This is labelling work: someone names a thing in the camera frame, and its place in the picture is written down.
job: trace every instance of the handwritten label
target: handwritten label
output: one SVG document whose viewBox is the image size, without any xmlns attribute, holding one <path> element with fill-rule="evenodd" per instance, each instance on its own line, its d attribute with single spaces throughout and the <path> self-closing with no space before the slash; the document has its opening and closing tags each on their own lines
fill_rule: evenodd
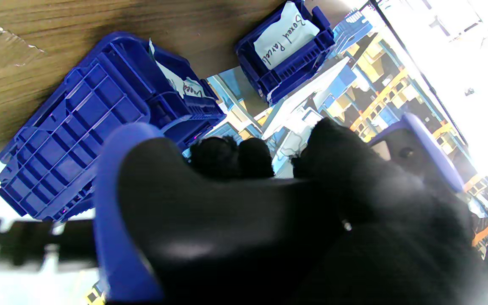
<svg viewBox="0 0 488 305">
<path fill-rule="evenodd" d="M 153 56 L 154 52 L 155 48 L 153 46 L 152 40 L 150 39 L 150 54 L 155 60 L 155 57 Z M 159 62 L 155 61 L 155 63 L 157 63 L 157 66 L 159 67 L 159 69 L 161 69 L 161 72 L 163 72 L 163 75 L 165 75 L 167 81 L 172 86 L 172 88 L 178 91 L 181 97 L 184 97 L 184 95 L 200 98 L 204 97 L 204 89 L 200 83 L 190 79 L 189 77 L 187 77 L 185 80 L 182 80 L 173 71 L 170 71 Z"/>
<path fill-rule="evenodd" d="M 295 3 L 287 1 L 280 20 L 269 25 L 253 45 L 270 70 L 312 41 L 318 33 L 319 29 L 300 15 Z"/>
</svg>

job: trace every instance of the blue plastic bin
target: blue plastic bin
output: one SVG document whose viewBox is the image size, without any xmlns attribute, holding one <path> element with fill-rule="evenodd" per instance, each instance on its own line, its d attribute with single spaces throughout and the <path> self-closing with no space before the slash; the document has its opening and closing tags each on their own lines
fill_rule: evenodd
<svg viewBox="0 0 488 305">
<path fill-rule="evenodd" d="M 333 54 L 344 53 L 351 45 L 360 41 L 373 26 L 366 20 L 360 10 L 353 10 L 343 21 L 335 26 L 335 51 Z"/>
<path fill-rule="evenodd" d="M 90 209 L 95 160 L 122 124 L 151 123 L 185 150 L 225 117 L 186 59 L 155 51 L 157 62 L 198 81 L 205 98 L 182 98 L 148 50 L 129 33 L 105 37 L 3 149 L 0 196 L 20 216 L 58 221 Z"/>
<path fill-rule="evenodd" d="M 304 1 L 293 0 L 293 2 L 302 17 L 311 21 L 319 29 L 319 33 L 312 41 L 272 70 L 267 68 L 255 52 L 253 43 L 269 25 L 280 20 L 285 5 L 282 4 L 259 27 L 246 35 L 235 46 L 242 71 L 252 87 L 263 100 L 269 103 L 269 106 L 276 104 L 285 95 L 312 78 L 335 45 L 333 30 L 329 27 L 330 23 L 319 7 L 313 8 L 311 15 L 304 7 Z"/>
<path fill-rule="evenodd" d="M 437 166 L 440 175 L 449 184 L 451 189 L 453 189 L 455 193 L 461 193 L 463 191 L 463 179 L 460 177 L 459 172 L 457 172 L 453 162 L 451 162 L 449 157 L 442 151 L 440 145 L 438 145 L 436 139 L 432 137 L 423 122 L 414 114 L 404 114 L 400 121 L 390 125 L 375 136 L 372 141 L 368 143 L 368 146 L 372 147 L 380 143 L 387 135 L 389 135 L 389 133 L 398 129 L 407 129 L 414 133 L 419 142 L 423 145 L 424 150 L 432 159 L 432 162 Z"/>
</svg>

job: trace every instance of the wooden surface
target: wooden surface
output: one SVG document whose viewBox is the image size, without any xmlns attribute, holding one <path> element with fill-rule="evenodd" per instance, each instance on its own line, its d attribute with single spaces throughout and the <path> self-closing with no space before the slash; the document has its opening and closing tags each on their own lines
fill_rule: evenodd
<svg viewBox="0 0 488 305">
<path fill-rule="evenodd" d="M 280 0 L 0 0 L 0 26 L 46 56 L 0 68 L 0 151 L 103 36 L 129 31 L 187 58 L 201 78 L 238 66 L 233 46 Z M 349 8 L 308 0 L 331 24 Z"/>
</svg>

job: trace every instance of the paper sign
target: paper sign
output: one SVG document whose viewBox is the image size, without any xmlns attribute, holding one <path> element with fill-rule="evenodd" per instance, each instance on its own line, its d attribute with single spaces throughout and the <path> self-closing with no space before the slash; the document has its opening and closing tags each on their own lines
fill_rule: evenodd
<svg viewBox="0 0 488 305">
<path fill-rule="evenodd" d="M 253 45 L 270 70 L 312 41 L 318 33 L 319 29 L 300 15 L 295 3 L 287 1 L 280 20 L 269 25 Z"/>
<path fill-rule="evenodd" d="M 155 57 L 153 56 L 154 52 L 155 49 L 153 47 L 152 40 L 150 39 L 150 54 L 155 60 Z M 165 75 L 165 77 L 171 84 L 172 88 L 178 91 L 181 97 L 184 97 L 184 95 L 190 95 L 192 97 L 200 97 L 200 98 L 205 97 L 204 95 L 205 90 L 203 89 L 203 86 L 200 83 L 190 79 L 189 77 L 187 77 L 185 80 L 182 80 L 173 71 L 170 71 L 168 68 L 166 68 L 159 62 L 155 61 L 155 63 L 157 63 L 157 66 L 161 69 L 161 72 L 163 72 L 163 75 Z"/>
</svg>

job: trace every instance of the window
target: window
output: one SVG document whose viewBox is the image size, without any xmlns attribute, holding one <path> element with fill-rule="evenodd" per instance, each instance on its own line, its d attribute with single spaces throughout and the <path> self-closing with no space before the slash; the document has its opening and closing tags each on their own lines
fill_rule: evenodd
<svg viewBox="0 0 488 305">
<path fill-rule="evenodd" d="M 95 299 L 97 299 L 97 297 L 95 296 L 95 294 L 90 293 L 90 294 L 88 295 L 88 300 L 89 300 L 91 303 L 93 303 L 93 301 L 95 301 Z"/>
</svg>

